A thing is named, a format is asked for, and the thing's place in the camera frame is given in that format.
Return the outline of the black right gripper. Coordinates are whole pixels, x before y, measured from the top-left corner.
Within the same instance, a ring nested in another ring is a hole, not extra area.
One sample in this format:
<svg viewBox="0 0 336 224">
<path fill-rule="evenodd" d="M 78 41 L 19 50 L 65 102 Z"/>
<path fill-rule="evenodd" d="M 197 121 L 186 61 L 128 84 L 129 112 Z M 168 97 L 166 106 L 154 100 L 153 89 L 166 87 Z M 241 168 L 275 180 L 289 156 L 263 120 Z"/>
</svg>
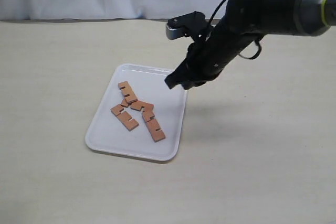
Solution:
<svg viewBox="0 0 336 224">
<path fill-rule="evenodd" d="M 175 69 L 164 82 L 169 89 L 182 85 L 184 90 L 214 80 L 223 69 L 252 43 L 252 34 L 237 34 L 226 25 L 214 27 L 201 49 L 186 63 L 184 71 Z"/>
</svg>

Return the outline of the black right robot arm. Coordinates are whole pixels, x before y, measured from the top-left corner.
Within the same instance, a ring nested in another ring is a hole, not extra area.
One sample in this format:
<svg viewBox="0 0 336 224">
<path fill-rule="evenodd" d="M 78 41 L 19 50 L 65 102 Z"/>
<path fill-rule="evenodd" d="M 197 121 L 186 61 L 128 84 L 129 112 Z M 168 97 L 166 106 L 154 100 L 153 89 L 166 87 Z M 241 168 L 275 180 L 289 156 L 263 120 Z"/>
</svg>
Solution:
<svg viewBox="0 0 336 224">
<path fill-rule="evenodd" d="M 185 90 L 201 86 L 266 35 L 316 37 L 334 25 L 335 0 L 228 0 L 225 15 L 215 26 L 201 12 L 171 18 L 167 38 L 191 37 L 193 42 L 165 83 Z"/>
</svg>

